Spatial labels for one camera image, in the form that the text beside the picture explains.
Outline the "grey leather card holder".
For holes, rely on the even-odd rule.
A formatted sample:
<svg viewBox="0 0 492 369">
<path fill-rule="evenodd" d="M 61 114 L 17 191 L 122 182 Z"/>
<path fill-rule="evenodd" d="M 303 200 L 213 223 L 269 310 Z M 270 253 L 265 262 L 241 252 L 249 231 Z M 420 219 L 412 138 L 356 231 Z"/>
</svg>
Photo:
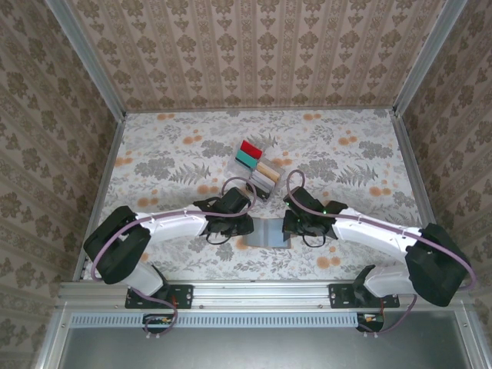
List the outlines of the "grey leather card holder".
<svg viewBox="0 0 492 369">
<path fill-rule="evenodd" d="M 243 237 L 243 244 L 254 248 L 289 249 L 291 237 L 283 232 L 282 218 L 252 218 L 254 230 Z"/>
</svg>

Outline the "gold card stack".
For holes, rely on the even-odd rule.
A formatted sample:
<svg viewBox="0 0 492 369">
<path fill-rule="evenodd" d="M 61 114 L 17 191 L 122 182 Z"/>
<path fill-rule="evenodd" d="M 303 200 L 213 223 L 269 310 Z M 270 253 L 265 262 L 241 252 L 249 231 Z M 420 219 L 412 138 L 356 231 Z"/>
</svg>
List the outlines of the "gold card stack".
<svg viewBox="0 0 492 369">
<path fill-rule="evenodd" d="M 281 176 L 277 171 L 275 171 L 273 168 L 269 167 L 263 162 L 258 162 L 256 171 L 263 174 L 265 177 L 269 178 L 274 183 L 277 183 Z"/>
</svg>

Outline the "clear acrylic card organizer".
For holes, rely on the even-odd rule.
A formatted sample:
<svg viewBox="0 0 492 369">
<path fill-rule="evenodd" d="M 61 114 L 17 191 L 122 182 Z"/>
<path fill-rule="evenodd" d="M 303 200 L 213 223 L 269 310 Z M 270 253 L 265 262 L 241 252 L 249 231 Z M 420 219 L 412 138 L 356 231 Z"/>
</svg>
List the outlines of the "clear acrylic card organizer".
<svg viewBox="0 0 492 369">
<path fill-rule="evenodd" d="M 252 143 L 254 146 L 256 146 L 257 148 L 260 148 L 258 145 L 254 144 L 252 142 L 252 140 L 250 139 L 246 139 L 245 141 L 249 141 L 250 143 Z M 233 149 L 233 152 L 232 152 L 232 156 L 231 158 L 228 160 L 228 163 L 226 165 L 226 174 L 227 176 L 230 176 L 230 177 L 234 177 L 234 176 L 238 176 L 238 177 L 242 177 L 242 178 L 246 178 L 247 179 L 247 182 L 246 184 L 249 182 L 249 181 L 254 181 L 256 182 L 254 179 L 251 178 L 251 173 L 253 171 L 255 171 L 256 169 L 254 169 L 253 171 L 249 171 L 248 169 L 246 169 L 243 165 L 237 163 L 234 159 L 237 151 L 240 149 L 240 146 L 241 146 L 241 143 L 243 142 L 243 140 L 241 142 L 239 142 Z M 280 188 L 280 183 L 281 183 L 281 179 L 282 177 L 284 176 L 284 170 L 281 168 L 280 165 L 277 165 L 275 164 L 273 161 L 270 161 L 267 159 L 266 155 L 265 155 L 265 150 L 263 148 L 260 148 L 262 151 L 263 151 L 263 154 L 261 156 L 261 158 L 258 160 L 258 162 L 263 162 L 265 163 L 266 165 L 268 165 L 269 167 L 273 168 L 275 171 L 277 171 L 281 176 L 278 180 L 277 183 L 275 183 L 275 187 L 269 191 L 267 188 L 267 191 L 270 193 L 270 197 L 268 200 L 266 201 L 263 201 L 264 203 L 266 202 L 269 202 L 273 197 L 274 197 L 274 194 L 277 192 L 277 190 Z"/>
</svg>

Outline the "black card stack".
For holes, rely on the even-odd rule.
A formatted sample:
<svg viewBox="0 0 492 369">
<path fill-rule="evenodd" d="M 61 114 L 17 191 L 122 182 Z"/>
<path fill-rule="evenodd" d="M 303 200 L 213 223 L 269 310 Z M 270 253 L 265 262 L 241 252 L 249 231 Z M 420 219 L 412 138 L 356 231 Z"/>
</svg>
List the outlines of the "black card stack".
<svg viewBox="0 0 492 369">
<path fill-rule="evenodd" d="M 254 191 L 256 191 L 257 197 L 259 199 L 261 199 L 262 201 L 266 201 L 270 197 L 270 193 L 267 191 L 267 189 L 264 186 L 262 186 L 261 184 L 258 184 L 254 181 L 249 181 L 246 184 L 246 188 L 251 193 L 254 193 Z"/>
</svg>

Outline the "white card stack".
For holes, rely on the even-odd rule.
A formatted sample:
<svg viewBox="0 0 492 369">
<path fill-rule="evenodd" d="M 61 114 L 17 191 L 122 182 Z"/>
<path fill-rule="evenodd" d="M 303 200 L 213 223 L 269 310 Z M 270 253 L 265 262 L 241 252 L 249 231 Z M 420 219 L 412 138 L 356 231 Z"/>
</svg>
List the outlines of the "white card stack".
<svg viewBox="0 0 492 369">
<path fill-rule="evenodd" d="M 262 186 L 267 188 L 269 191 L 271 191 L 275 187 L 275 182 L 273 180 L 257 170 L 251 173 L 251 178 L 254 179 L 258 184 L 261 184 Z"/>
</svg>

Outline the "teal card stack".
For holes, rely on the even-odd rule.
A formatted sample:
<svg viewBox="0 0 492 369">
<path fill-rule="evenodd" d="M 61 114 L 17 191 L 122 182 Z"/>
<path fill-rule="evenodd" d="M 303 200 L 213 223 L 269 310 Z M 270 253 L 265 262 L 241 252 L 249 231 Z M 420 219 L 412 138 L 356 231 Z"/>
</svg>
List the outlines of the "teal card stack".
<svg viewBox="0 0 492 369">
<path fill-rule="evenodd" d="M 241 165 L 243 165 L 249 171 L 253 171 L 258 164 L 258 160 L 251 157 L 246 152 L 239 149 L 234 157 L 235 161 Z"/>
</svg>

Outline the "red card stack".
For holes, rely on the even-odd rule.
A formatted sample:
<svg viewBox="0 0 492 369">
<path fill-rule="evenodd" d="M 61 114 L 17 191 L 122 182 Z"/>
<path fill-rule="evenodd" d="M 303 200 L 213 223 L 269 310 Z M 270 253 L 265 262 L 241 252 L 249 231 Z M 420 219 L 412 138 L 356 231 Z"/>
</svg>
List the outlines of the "red card stack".
<svg viewBox="0 0 492 369">
<path fill-rule="evenodd" d="M 246 155 L 254 158 L 255 160 L 259 160 L 263 154 L 263 151 L 260 148 L 257 148 L 249 141 L 243 140 L 240 146 L 240 151 L 244 152 Z"/>
</svg>

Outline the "grey metal panel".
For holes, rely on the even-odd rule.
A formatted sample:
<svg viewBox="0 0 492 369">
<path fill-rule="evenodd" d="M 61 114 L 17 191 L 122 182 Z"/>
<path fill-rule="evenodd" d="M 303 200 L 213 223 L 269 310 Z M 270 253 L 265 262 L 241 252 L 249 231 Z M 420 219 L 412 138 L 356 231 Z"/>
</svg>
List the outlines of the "grey metal panel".
<svg viewBox="0 0 492 369">
<path fill-rule="evenodd" d="M 471 369 L 453 331 L 364 337 L 351 329 L 74 329 L 60 369 Z"/>
</svg>

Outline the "aluminium frame crossbar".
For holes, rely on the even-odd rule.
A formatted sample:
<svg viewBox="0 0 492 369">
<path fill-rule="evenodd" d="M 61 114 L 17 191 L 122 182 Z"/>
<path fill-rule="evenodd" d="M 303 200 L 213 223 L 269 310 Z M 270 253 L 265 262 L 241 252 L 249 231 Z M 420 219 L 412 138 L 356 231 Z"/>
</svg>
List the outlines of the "aluminium frame crossbar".
<svg viewBox="0 0 492 369">
<path fill-rule="evenodd" d="M 206 311 L 327 311 L 340 281 L 182 281 L 193 286 L 191 309 Z M 125 305 L 128 287 L 95 281 L 63 283 L 57 305 L 111 311 Z"/>
</svg>

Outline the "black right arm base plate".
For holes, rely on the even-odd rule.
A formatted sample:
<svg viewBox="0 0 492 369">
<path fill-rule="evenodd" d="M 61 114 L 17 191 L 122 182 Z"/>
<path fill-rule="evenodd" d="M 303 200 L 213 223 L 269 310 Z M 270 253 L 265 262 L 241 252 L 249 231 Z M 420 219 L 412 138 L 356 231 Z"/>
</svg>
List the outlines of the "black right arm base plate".
<svg viewBox="0 0 492 369">
<path fill-rule="evenodd" d="M 329 284 L 329 298 L 333 309 L 342 308 L 398 308 L 398 296 L 388 295 L 379 298 L 369 292 L 364 286 L 355 287 L 353 284 Z"/>
</svg>

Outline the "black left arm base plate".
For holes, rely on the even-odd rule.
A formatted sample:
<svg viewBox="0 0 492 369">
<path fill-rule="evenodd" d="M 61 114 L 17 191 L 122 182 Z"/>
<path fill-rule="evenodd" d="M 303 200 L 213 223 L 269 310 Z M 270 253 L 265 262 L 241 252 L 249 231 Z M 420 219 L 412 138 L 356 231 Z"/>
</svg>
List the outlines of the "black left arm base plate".
<svg viewBox="0 0 492 369">
<path fill-rule="evenodd" d="M 167 301 L 173 304 L 177 309 L 190 309 L 194 296 L 194 286 L 191 284 L 170 284 L 164 286 L 151 297 Z M 165 308 L 160 302 L 149 301 L 136 294 L 132 289 L 128 290 L 125 298 L 125 307 L 127 309 L 158 309 Z"/>
</svg>

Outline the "aluminium side rail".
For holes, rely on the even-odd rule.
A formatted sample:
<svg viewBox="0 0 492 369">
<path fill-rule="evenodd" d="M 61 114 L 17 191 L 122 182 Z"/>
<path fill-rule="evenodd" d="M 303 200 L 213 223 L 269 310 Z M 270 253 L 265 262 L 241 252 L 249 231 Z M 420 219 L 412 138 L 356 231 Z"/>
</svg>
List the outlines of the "aluminium side rail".
<svg viewBox="0 0 492 369">
<path fill-rule="evenodd" d="M 126 120 L 126 116 L 123 115 L 123 119 L 120 120 L 116 125 L 115 135 L 111 143 L 111 147 L 108 153 L 108 159 L 106 161 L 104 171 L 102 172 L 98 193 L 95 199 L 95 204 L 91 211 L 91 216 L 88 221 L 88 226 L 85 232 L 84 241 L 98 226 L 98 220 L 101 217 L 101 211 L 104 207 L 105 197 L 111 180 L 111 174 L 113 172 L 116 158 L 118 156 L 118 150 L 124 134 L 125 120 Z M 71 281 L 79 282 L 81 280 L 81 277 L 83 276 L 84 269 L 85 269 L 86 258 L 87 258 L 87 254 L 82 248 L 78 256 L 77 264 L 75 266 L 75 271 Z"/>
<path fill-rule="evenodd" d="M 407 258 L 410 276 L 423 283 L 441 284 L 445 281 L 450 281 L 453 277 L 453 266 L 456 262 L 446 254 L 447 249 L 431 242 L 434 237 L 444 236 L 444 231 L 436 226 L 431 203 L 428 199 L 403 120 L 392 110 L 390 110 L 390 117 L 419 211 L 422 229 L 425 230 L 422 236 L 417 237 L 419 240 L 416 243 L 417 250 L 412 251 L 411 256 Z"/>
</svg>

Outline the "aluminium corner post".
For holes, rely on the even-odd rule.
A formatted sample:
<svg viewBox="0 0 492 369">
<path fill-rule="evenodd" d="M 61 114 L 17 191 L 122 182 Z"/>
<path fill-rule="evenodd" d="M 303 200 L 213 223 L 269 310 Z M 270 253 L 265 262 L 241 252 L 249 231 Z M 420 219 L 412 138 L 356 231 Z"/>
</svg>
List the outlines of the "aluminium corner post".
<svg viewBox="0 0 492 369">
<path fill-rule="evenodd" d="M 466 4 L 467 0 L 446 0 L 393 104 L 397 117 L 408 108 Z"/>
<path fill-rule="evenodd" d="M 92 46 L 85 34 L 81 22 L 76 18 L 65 0 L 45 0 L 71 46 L 77 53 L 86 71 L 105 100 L 108 109 L 117 122 L 125 119 L 126 108 L 111 83 L 109 74 L 98 60 L 96 47 Z"/>
</svg>

